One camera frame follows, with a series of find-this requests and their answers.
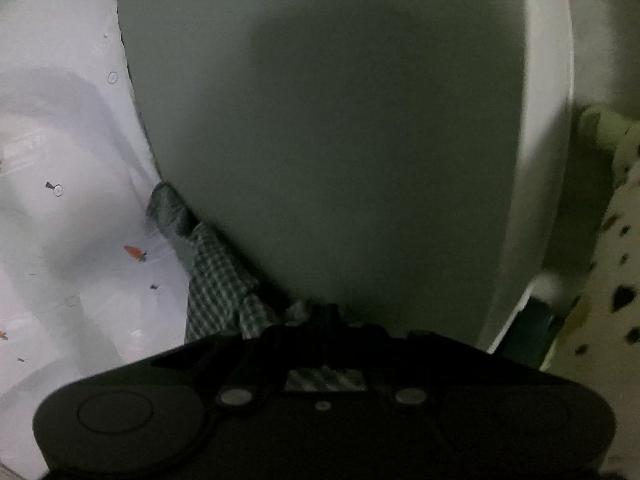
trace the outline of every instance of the gray cloth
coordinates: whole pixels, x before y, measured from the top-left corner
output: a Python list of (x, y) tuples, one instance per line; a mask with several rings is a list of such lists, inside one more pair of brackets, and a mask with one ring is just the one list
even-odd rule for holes
[[(279, 316), (259, 297), (260, 281), (251, 275), (215, 230), (198, 219), (167, 183), (151, 194), (146, 210), (168, 238), (190, 276), (185, 343), (222, 331), (257, 338), (268, 326), (302, 322), (301, 304)], [(289, 391), (361, 391), (357, 370), (299, 369), (289, 373)]]

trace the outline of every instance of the silver screw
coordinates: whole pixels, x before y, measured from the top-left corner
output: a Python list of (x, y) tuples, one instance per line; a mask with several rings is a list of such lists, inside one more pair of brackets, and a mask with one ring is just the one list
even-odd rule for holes
[(331, 403), (328, 400), (318, 400), (316, 402), (316, 410), (319, 412), (328, 412), (331, 409)]
[(427, 400), (427, 392), (420, 388), (403, 388), (396, 392), (396, 400), (400, 404), (420, 406), (425, 400)]
[(249, 390), (243, 390), (242, 388), (233, 388), (220, 394), (220, 402), (227, 406), (244, 406), (253, 399), (253, 394)]

